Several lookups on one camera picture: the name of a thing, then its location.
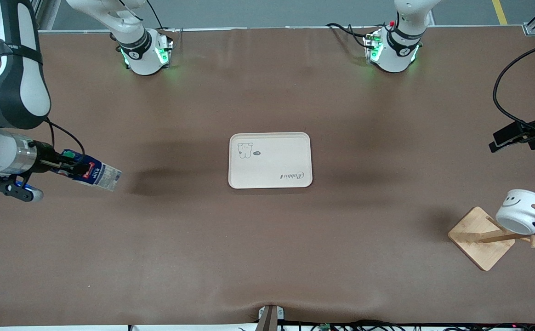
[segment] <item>yellow floor line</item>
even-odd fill
[[[507,25],[507,18],[505,17],[505,12],[502,10],[501,0],[492,0],[492,4],[494,5],[494,11],[498,17],[498,23]]]

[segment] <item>smiley face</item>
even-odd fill
[[[517,203],[520,203],[520,202],[521,202],[521,199],[516,199],[514,196],[507,197],[505,199],[505,202],[502,203],[502,207],[512,207],[514,205],[517,205]]]

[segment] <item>smiley face mug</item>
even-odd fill
[[[535,192],[511,190],[496,213],[496,221],[503,228],[518,234],[535,234]]]

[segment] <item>wooden base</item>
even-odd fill
[[[474,207],[448,233],[450,239],[481,270],[488,271],[515,244],[515,239],[495,243],[475,242],[480,233],[499,230],[480,207]]]

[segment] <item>white rectangular tray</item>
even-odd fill
[[[233,188],[307,187],[312,183],[310,138],[304,132],[238,133],[229,148]]]

